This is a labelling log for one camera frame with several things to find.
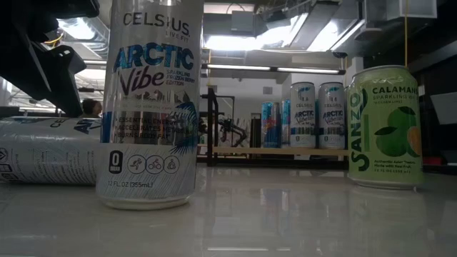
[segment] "black machine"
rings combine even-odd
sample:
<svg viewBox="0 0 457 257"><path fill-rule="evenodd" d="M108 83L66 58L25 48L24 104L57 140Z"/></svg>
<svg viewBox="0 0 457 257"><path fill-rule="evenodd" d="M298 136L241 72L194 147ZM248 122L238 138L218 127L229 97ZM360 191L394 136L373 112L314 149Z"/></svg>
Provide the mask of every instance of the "black machine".
<svg viewBox="0 0 457 257"><path fill-rule="evenodd" d="M0 76L35 100L47 99L69 116L82 114L74 74L86 64L69 46L48 50L57 19L95 17L97 0L4 0L0 8Z"/></svg>

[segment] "shelf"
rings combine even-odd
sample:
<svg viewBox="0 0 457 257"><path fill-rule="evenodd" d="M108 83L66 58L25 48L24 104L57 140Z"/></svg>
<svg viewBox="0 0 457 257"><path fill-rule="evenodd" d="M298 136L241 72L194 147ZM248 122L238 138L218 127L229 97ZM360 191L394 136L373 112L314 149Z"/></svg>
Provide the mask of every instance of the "shelf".
<svg viewBox="0 0 457 257"><path fill-rule="evenodd" d="M293 154L293 155L321 155L321 156L347 156L347 150L309 149L309 148L234 148L213 147L215 153L254 153L254 154Z"/></svg>

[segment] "green leaf illustration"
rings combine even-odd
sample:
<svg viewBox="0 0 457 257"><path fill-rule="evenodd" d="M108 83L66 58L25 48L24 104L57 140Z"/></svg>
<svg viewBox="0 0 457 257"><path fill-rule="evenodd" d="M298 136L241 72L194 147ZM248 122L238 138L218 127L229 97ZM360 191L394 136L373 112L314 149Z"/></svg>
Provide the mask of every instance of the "green leaf illustration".
<svg viewBox="0 0 457 257"><path fill-rule="evenodd" d="M405 114L409 114L409 115L416 115L416 113L413 111L413 109L407 107L407 106L402 106L402 107L398 107L400 109L400 111L404 112Z"/></svg>
<svg viewBox="0 0 457 257"><path fill-rule="evenodd" d="M392 127L392 126L387 126L387 127L384 127L384 128L381 128L380 130L378 130L375 133L375 135L377 135L377 136L389 135L390 133L394 132L395 130L397 130L397 128Z"/></svg>

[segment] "aluminum can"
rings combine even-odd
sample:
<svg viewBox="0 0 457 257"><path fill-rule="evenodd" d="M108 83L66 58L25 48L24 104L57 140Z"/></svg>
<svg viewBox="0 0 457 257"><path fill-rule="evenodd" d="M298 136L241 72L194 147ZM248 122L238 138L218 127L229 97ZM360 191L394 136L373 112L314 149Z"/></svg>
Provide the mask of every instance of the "aluminum can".
<svg viewBox="0 0 457 257"><path fill-rule="evenodd" d="M114 0L96 192L151 210L194 192L202 0Z"/></svg>
<svg viewBox="0 0 457 257"><path fill-rule="evenodd" d="M262 146L279 148L281 145L281 115L279 103L262 103Z"/></svg>
<svg viewBox="0 0 457 257"><path fill-rule="evenodd" d="M291 100L286 99L282 101L282 115L281 115L281 148L291 146Z"/></svg>
<svg viewBox="0 0 457 257"><path fill-rule="evenodd" d="M291 146L316 147L316 90L310 82L292 85Z"/></svg>
<svg viewBox="0 0 457 257"><path fill-rule="evenodd" d="M339 82L319 87L319 148L344 149L344 87Z"/></svg>
<svg viewBox="0 0 457 257"><path fill-rule="evenodd" d="M0 120L0 181L94 185L100 119Z"/></svg>
<svg viewBox="0 0 457 257"><path fill-rule="evenodd" d="M349 177L364 186L423 182L417 82L403 66L366 69L348 92Z"/></svg>

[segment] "calamansi fruit illustration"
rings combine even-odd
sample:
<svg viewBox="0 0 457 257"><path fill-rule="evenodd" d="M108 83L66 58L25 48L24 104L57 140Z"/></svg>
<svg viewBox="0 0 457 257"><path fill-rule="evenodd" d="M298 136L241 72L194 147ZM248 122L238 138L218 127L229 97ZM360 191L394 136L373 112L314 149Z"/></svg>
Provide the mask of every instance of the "calamansi fruit illustration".
<svg viewBox="0 0 457 257"><path fill-rule="evenodd" d="M387 125L408 130L412 126L417 126L416 113L407 106L399 107L388 116Z"/></svg>
<svg viewBox="0 0 457 257"><path fill-rule="evenodd" d="M405 140L405 131L394 127L385 127L375 133L378 138L378 149L387 156L399 157L406 153L408 146Z"/></svg>
<svg viewBox="0 0 457 257"><path fill-rule="evenodd" d="M412 157L420 157L422 154L421 131L416 126L408 130L408 153Z"/></svg>

